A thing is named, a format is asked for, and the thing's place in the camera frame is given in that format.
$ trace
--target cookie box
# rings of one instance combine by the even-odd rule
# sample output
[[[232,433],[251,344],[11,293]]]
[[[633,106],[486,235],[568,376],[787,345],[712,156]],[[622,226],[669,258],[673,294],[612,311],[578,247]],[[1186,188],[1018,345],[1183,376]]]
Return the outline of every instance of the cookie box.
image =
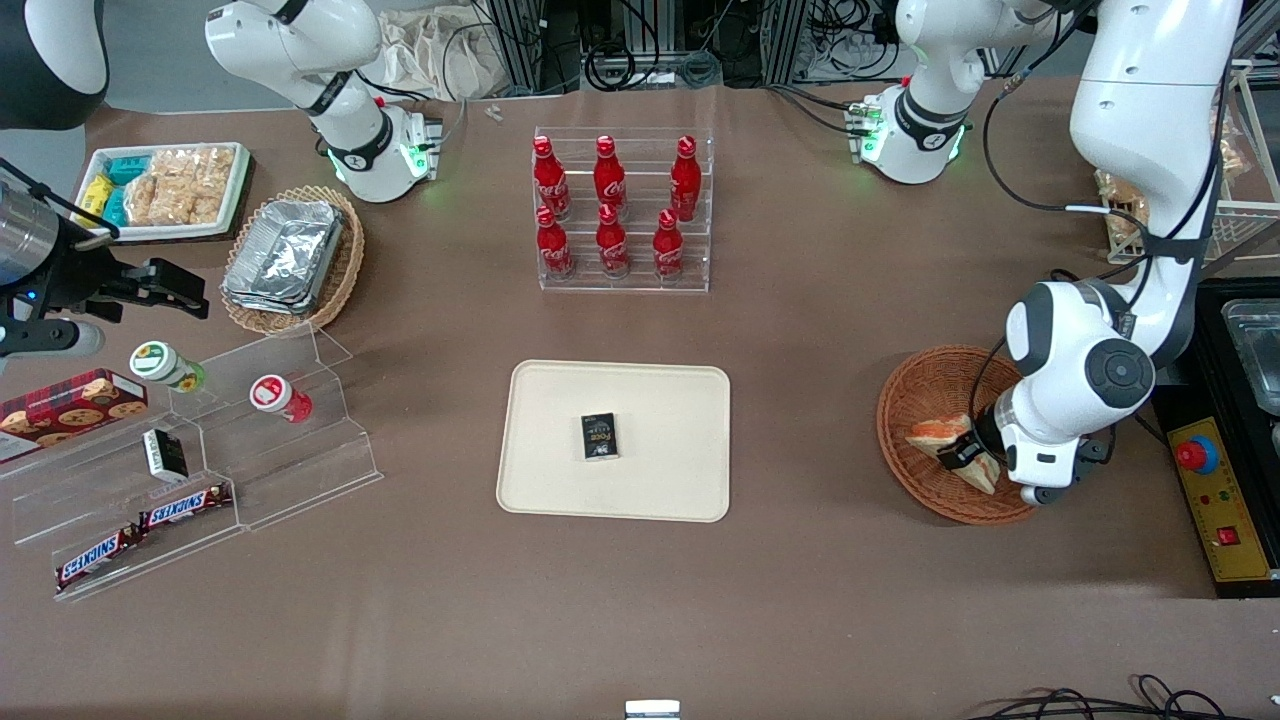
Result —
[[[101,150],[95,150],[88,159],[88,167],[84,170],[84,177],[81,179],[79,191],[76,193],[76,205],[84,206],[84,195],[87,193],[90,184],[93,182],[99,174],[102,174],[110,160],[118,158],[151,158],[157,151],[161,150],[200,150],[204,147],[227,147],[234,150],[234,159],[232,160],[230,176],[227,178],[227,187],[223,191],[221,205],[218,210],[218,219],[211,223],[196,223],[196,224],[173,224],[173,225],[137,225],[137,227],[122,227],[120,238],[116,241],[119,245],[128,245],[131,242],[179,242],[195,238],[204,238],[210,236],[221,236],[227,233],[233,220],[236,219],[236,211],[238,209],[242,190],[244,187],[244,181],[248,176],[250,168],[250,152],[239,142],[193,142],[187,145],[136,145],[131,147],[104,147]],[[92,232],[101,234],[105,229],[93,227]]]
[[[99,368],[0,405],[0,464],[146,413],[141,384]]]

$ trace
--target coca-cola bottle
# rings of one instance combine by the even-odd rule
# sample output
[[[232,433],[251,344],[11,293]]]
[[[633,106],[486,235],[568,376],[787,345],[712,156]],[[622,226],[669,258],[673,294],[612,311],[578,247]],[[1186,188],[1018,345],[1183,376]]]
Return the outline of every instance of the coca-cola bottle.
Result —
[[[613,205],[620,218],[627,214],[627,173],[618,161],[613,138],[595,138],[595,197],[600,205]]]
[[[703,169],[698,167],[698,142],[686,135],[676,142],[676,164],[671,167],[671,209],[676,219],[687,223],[698,210],[698,193],[703,188]]]
[[[627,231],[618,224],[618,210],[613,205],[600,205],[600,227],[595,229],[595,243],[600,246],[604,277],[621,281],[631,273]]]
[[[653,265],[662,284],[675,283],[685,270],[685,237],[676,228],[676,213],[658,213],[658,232],[653,234]]]
[[[538,252],[547,266],[547,277],[563,282],[573,277],[573,254],[568,249],[564,228],[556,222],[556,213],[543,205],[538,209]]]
[[[568,182],[564,178],[564,165],[559,164],[552,151],[552,141],[545,135],[534,138],[534,184],[543,204],[563,220],[568,215]]]

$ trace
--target small bottle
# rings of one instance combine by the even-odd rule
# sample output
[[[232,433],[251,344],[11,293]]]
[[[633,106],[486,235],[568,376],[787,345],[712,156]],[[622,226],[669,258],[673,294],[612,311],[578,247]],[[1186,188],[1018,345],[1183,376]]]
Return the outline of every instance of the small bottle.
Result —
[[[627,231],[618,224],[618,210],[613,205],[600,205],[600,227],[595,229],[595,243],[600,246],[604,277],[621,281],[631,273]]]
[[[620,218],[627,214],[627,173],[618,161],[613,138],[595,138],[595,196],[600,205],[613,205]]]
[[[686,135],[676,142],[676,164],[671,167],[671,209],[676,219],[687,223],[698,211],[698,193],[703,188],[703,169],[698,167],[698,142]]]
[[[653,266],[662,284],[672,284],[685,270],[685,237],[676,228],[676,213],[658,213],[658,232],[653,234]]]
[[[262,413],[280,415],[291,423],[311,416],[311,397],[280,375],[262,375],[248,391],[248,401]]]
[[[573,254],[568,249],[564,228],[556,222],[556,213],[543,205],[538,209],[538,252],[547,266],[547,277],[564,282],[573,277]]]
[[[568,215],[568,181],[545,135],[534,138],[534,184],[543,204],[563,220]]]
[[[195,392],[205,382],[205,369],[192,363],[168,342],[143,342],[129,356],[129,369],[140,378],[169,386],[178,392]]]

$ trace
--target red button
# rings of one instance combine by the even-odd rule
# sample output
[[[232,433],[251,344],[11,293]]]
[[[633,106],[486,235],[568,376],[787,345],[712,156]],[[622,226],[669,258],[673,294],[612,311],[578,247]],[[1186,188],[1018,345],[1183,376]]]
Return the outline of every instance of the red button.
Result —
[[[1193,439],[1179,443],[1179,446],[1174,448],[1174,457],[1178,459],[1179,466],[1192,470],[1193,473],[1208,462],[1208,452],[1204,450],[1204,446]]]

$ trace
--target bottle with green cap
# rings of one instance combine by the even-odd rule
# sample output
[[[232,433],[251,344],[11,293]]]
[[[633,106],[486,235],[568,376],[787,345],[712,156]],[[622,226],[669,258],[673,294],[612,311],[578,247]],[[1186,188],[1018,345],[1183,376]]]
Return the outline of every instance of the bottle with green cap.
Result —
[[[168,342],[143,342],[129,357],[129,369],[145,380],[169,386],[178,392],[195,392],[205,383],[205,369],[192,363]]]

